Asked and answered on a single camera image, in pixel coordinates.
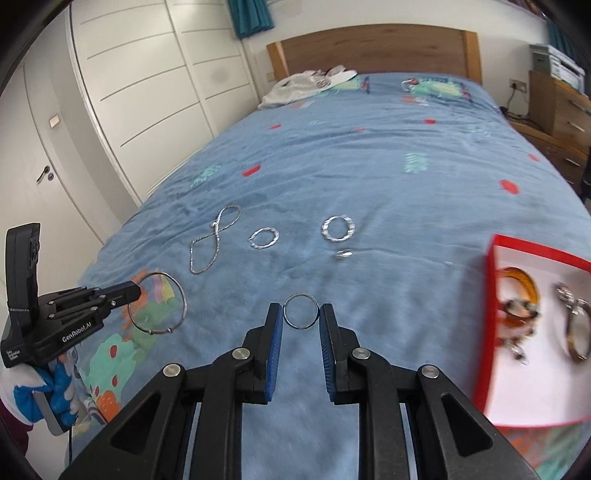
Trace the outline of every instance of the small silver ring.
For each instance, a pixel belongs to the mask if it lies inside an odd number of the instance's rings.
[[[273,234],[273,240],[271,240],[266,245],[257,245],[255,243],[255,237],[261,232],[271,232]],[[262,250],[263,248],[272,247],[273,245],[275,245],[277,243],[278,240],[279,240],[279,231],[277,229],[273,228],[272,226],[266,226],[265,228],[259,228],[248,239],[249,243],[251,244],[251,247],[256,248],[257,250]]]
[[[331,234],[329,234],[329,225],[333,220],[336,220],[337,218],[342,218],[345,222],[347,222],[347,234],[343,237],[343,238],[335,238],[333,236],[331,236]],[[353,220],[351,220],[350,217],[346,216],[346,215],[338,215],[338,216],[334,216],[334,217],[330,217],[327,221],[325,221],[322,224],[322,236],[324,238],[326,238],[327,240],[330,240],[331,242],[344,242],[345,240],[348,240],[349,238],[351,238],[353,236],[353,234],[355,233],[355,224],[353,223]]]
[[[289,302],[291,302],[294,298],[297,298],[297,297],[306,297],[307,299],[310,299],[311,301],[313,301],[314,305],[316,306],[316,318],[309,325],[305,325],[305,326],[295,325],[290,322],[289,317],[287,316],[287,306],[288,306]],[[318,302],[316,301],[316,299],[312,295],[308,295],[307,293],[294,293],[283,304],[283,318],[285,319],[286,324],[288,324],[291,328],[295,328],[296,330],[306,330],[306,329],[310,328],[312,325],[314,325],[318,321],[318,319],[320,318],[320,307],[318,306]]]

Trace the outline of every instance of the light switch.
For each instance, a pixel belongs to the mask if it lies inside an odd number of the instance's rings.
[[[60,117],[58,115],[54,115],[49,119],[49,126],[51,128],[55,128],[60,124]]]

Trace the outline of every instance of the white cloth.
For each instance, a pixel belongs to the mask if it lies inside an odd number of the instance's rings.
[[[33,392],[51,393],[51,409],[62,415],[64,424],[74,423],[79,413],[85,413],[85,408],[75,395],[74,364],[65,355],[60,355],[63,369],[55,369],[55,373],[46,373],[43,378],[39,369],[27,364],[20,364],[12,368],[5,368],[0,364],[0,401],[14,418],[25,425],[33,425],[42,418],[39,407],[36,406]],[[64,413],[70,413],[74,418],[65,420]]]
[[[274,108],[303,100],[346,82],[356,75],[355,70],[345,70],[342,65],[331,69],[326,74],[319,70],[316,72],[307,70],[304,73],[296,73],[278,82],[262,98],[259,109]]]

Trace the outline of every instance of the blue gripper pad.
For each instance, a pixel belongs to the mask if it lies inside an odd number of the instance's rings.
[[[279,367],[279,352],[281,350],[281,335],[283,334],[283,307],[279,309],[273,336],[271,338],[271,347],[269,348],[269,358],[267,360],[267,384],[265,385],[265,399],[270,402],[275,391],[277,383],[277,368]]]
[[[334,402],[336,396],[335,355],[332,350],[328,323],[323,309],[320,311],[319,330],[320,346],[322,347],[322,361],[324,363],[324,380],[326,381],[326,391],[329,393],[330,401]]]

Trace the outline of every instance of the teal curtain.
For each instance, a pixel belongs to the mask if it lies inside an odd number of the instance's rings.
[[[569,38],[564,35],[564,32],[558,25],[556,25],[551,20],[548,20],[547,23],[550,45],[552,45],[554,48],[557,48],[565,55],[568,55],[577,64],[582,65],[581,55],[579,54],[577,47],[575,47]]]
[[[238,38],[272,29],[275,25],[265,0],[228,0]]]

